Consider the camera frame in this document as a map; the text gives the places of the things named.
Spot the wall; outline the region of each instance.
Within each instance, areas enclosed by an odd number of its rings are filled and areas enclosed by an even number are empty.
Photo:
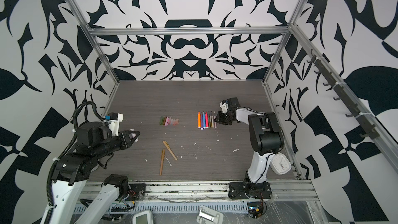
[[[0,0],[0,37],[0,222],[33,223],[75,107],[101,113],[114,83],[64,0]],[[89,108],[78,121],[95,119]]]
[[[286,26],[298,0],[77,0],[95,28]],[[262,79],[275,34],[101,37],[120,79]]]
[[[309,0],[298,26],[396,139],[397,0]],[[268,81],[331,222],[396,223],[398,175],[291,37]]]

